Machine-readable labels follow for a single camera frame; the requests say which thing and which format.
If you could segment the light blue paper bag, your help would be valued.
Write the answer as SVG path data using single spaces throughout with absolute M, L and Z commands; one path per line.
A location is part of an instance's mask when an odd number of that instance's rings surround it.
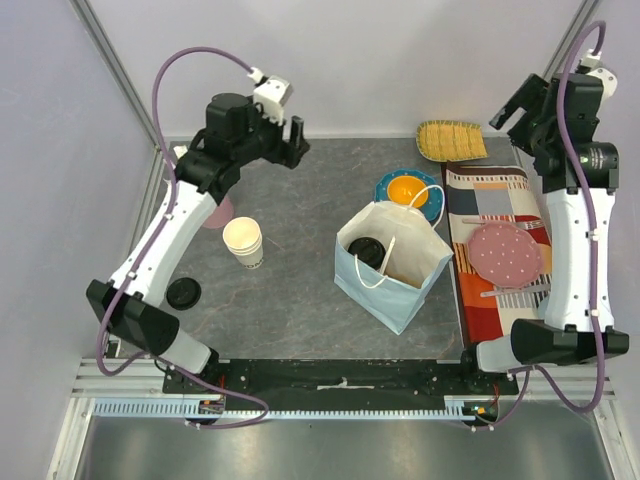
M 381 275 L 347 251 L 360 237 L 375 238 L 387 249 L 394 235 L 396 244 L 387 269 L 420 280 L 420 288 Z M 336 234 L 334 283 L 399 335 L 423 306 L 452 256 L 451 247 L 419 210 L 391 201 L 371 202 Z

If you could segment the brown cardboard cup carrier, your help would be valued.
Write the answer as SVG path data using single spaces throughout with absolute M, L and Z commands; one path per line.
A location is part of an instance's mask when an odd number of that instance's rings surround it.
M 422 282 L 420 280 L 416 280 L 415 278 L 412 278 L 411 276 L 407 276 L 405 274 L 400 274 L 396 271 L 393 270 L 389 270 L 387 269 L 385 271 L 385 275 L 391 279 L 394 279 L 398 282 L 401 282 L 403 284 L 406 285 L 410 285 L 414 288 L 420 288 L 422 286 Z

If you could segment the black plastic cup lid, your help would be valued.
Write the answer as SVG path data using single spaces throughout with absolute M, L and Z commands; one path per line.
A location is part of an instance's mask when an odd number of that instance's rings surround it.
M 347 251 L 373 269 L 379 269 L 386 255 L 383 244 L 372 237 L 360 237 L 351 242 Z

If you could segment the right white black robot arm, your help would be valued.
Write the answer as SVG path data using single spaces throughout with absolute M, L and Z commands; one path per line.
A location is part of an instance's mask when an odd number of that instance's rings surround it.
M 513 146 L 533 157 L 542 179 L 552 280 L 540 318 L 516 319 L 509 334 L 466 351 L 474 359 L 458 368 L 457 377 L 469 393 L 489 387 L 494 372 L 595 362 L 598 340 L 605 358 L 629 350 L 628 334 L 614 326 L 608 296 L 608 231 L 619 153 L 613 144 L 593 139 L 598 110 L 615 92 L 617 78 L 604 67 L 581 67 L 570 74 L 564 92 L 559 81 L 530 75 L 489 122 L 500 130 L 518 109 L 524 111 L 507 134 Z

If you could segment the stack of white paper cups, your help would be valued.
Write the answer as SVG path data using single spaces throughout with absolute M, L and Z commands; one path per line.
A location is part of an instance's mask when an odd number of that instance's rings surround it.
M 223 229 L 223 241 L 245 268 L 255 269 L 262 264 L 262 232 L 254 219 L 237 217 L 231 220 Z

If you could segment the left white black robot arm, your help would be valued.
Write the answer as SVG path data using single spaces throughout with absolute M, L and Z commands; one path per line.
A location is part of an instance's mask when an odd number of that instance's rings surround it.
M 303 120 L 284 117 L 289 95 L 266 83 L 250 96 L 223 93 L 212 98 L 204 128 L 169 167 L 163 209 L 111 278 L 94 280 L 87 288 L 87 299 L 100 321 L 98 357 L 103 355 L 106 336 L 112 334 L 184 369 L 185 382 L 196 392 L 216 388 L 217 352 L 187 334 L 160 305 L 177 263 L 239 181 L 241 168 L 265 159 L 293 169 L 308 151 Z

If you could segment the single white straw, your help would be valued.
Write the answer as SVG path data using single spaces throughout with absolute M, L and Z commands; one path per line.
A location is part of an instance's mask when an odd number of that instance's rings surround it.
M 386 249 L 386 253 L 385 253 L 385 256 L 383 258 L 382 264 L 381 264 L 381 266 L 379 268 L 379 273 L 381 275 L 386 275 L 385 272 L 386 272 L 388 263 L 390 261 L 390 258 L 391 258 L 393 249 L 395 247 L 395 244 L 396 244 L 396 236 L 394 235 L 394 236 L 392 236 L 392 238 L 391 238 L 391 240 L 389 242 L 389 245 L 388 245 L 388 247 Z

